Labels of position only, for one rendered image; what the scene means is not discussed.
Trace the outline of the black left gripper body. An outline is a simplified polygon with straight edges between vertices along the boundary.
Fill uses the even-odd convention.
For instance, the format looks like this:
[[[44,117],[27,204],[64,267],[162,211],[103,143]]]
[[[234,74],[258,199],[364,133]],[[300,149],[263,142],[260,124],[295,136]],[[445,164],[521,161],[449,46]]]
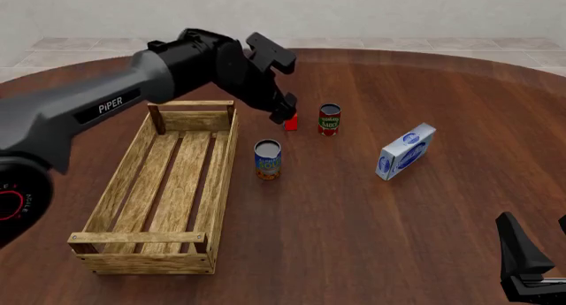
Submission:
[[[293,116],[296,113],[297,98],[287,92],[276,92],[268,99],[268,111],[272,116]]]

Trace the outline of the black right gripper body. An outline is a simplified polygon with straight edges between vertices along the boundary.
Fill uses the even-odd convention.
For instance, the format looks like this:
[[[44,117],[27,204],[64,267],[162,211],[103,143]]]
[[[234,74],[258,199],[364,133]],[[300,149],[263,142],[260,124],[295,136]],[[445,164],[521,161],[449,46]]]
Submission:
[[[566,304],[566,278],[510,276],[501,281],[508,301],[525,304]]]

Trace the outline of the alphabet soup tin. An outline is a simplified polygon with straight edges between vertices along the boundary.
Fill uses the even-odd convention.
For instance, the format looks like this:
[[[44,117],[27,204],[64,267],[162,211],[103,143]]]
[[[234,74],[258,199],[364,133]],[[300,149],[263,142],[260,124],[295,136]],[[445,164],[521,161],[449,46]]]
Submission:
[[[281,146],[275,140],[261,140],[254,147],[256,175],[272,180],[280,175]]]

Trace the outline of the wooden slat tray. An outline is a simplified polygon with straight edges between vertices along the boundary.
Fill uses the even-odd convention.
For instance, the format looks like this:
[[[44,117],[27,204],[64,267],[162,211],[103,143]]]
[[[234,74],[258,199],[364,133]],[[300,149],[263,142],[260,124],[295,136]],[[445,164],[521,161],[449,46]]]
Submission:
[[[97,275],[215,271],[239,119],[231,101],[150,104],[110,182],[68,244]]]

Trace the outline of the tomato sauce tin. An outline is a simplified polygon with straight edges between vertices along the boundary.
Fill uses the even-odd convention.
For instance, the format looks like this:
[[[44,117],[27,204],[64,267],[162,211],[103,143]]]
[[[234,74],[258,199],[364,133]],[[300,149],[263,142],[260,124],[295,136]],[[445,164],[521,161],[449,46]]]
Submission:
[[[341,108],[335,103],[324,103],[319,108],[318,133],[326,137],[338,133]]]

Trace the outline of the white and blue printed box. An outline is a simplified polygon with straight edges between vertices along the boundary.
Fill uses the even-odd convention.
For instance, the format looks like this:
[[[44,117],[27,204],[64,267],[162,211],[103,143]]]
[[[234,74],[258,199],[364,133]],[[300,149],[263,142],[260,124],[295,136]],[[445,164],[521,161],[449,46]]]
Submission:
[[[416,126],[402,137],[386,145],[379,154],[375,173],[390,180],[424,155],[436,129],[426,123]]]

